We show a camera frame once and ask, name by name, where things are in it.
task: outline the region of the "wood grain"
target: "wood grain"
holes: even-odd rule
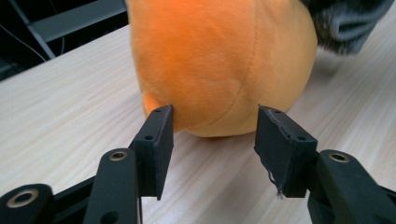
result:
[[[396,190],[396,6],[358,55],[321,49],[288,112],[318,149],[356,157]],[[0,83],[0,195],[45,183],[54,193],[96,173],[144,122],[129,27]],[[310,223],[306,199],[276,197],[254,153],[254,133],[175,135],[163,199],[145,198],[145,223]]]

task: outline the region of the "orange plush toy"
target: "orange plush toy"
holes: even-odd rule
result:
[[[258,105],[288,110],[304,89],[317,33],[299,0],[129,0],[146,114],[172,105],[175,131],[255,131]]]

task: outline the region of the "bolt hole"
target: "bolt hole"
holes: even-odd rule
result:
[[[37,189],[25,189],[14,195],[7,201],[7,206],[9,208],[19,208],[23,207],[31,202],[33,202],[38,197]]]
[[[118,212],[108,212],[100,218],[101,224],[114,224],[119,220]]]
[[[348,158],[348,157],[346,157],[346,156],[344,156],[344,155],[341,155],[341,154],[339,154],[339,153],[332,153],[332,154],[329,154],[329,157],[330,157],[332,160],[334,160],[334,161],[349,162],[349,158]]]
[[[118,151],[112,153],[109,158],[111,161],[122,161],[127,155],[128,154],[126,152]]]

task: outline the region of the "plush fabric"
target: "plush fabric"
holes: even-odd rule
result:
[[[255,131],[258,105],[297,100],[318,47],[297,0],[129,0],[145,113],[174,107],[175,131]]]

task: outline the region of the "seam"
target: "seam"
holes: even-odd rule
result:
[[[232,101],[231,105],[229,106],[229,108],[226,109],[224,112],[222,112],[216,119],[214,119],[214,120],[208,122],[208,123],[205,124],[205,125],[197,126],[197,127],[191,127],[191,128],[189,128],[189,129],[193,130],[193,129],[200,129],[200,128],[207,127],[207,126],[209,126],[209,125],[211,125],[211,124],[217,122],[219,119],[223,118],[225,115],[227,115],[227,114],[230,112],[230,108],[233,108],[233,107],[235,106],[235,102],[236,102],[236,100],[238,99],[240,92],[241,92],[242,89],[244,88],[245,83],[246,83],[246,81],[247,81],[247,79],[248,79],[248,76],[250,75],[250,72],[251,72],[251,70],[252,70],[252,65],[253,65],[254,56],[257,54],[257,45],[258,45],[258,42],[259,42],[259,39],[258,39],[257,35],[258,35],[258,32],[259,32],[259,27],[258,27],[258,12],[257,12],[258,9],[257,9],[256,4],[257,4],[257,1],[256,1],[256,0],[253,1],[253,5],[254,5],[254,6],[253,6],[253,7],[254,7],[253,49],[252,49],[252,51],[251,51],[251,54],[250,54],[250,57],[249,57],[249,60],[248,60],[248,63],[247,63],[248,66],[247,66],[246,75],[245,75],[244,79],[242,80],[242,84],[241,84],[241,86],[240,86],[240,88],[239,88],[239,90],[238,90],[238,93],[237,93],[237,94],[235,95],[235,97],[233,98],[233,101]]]

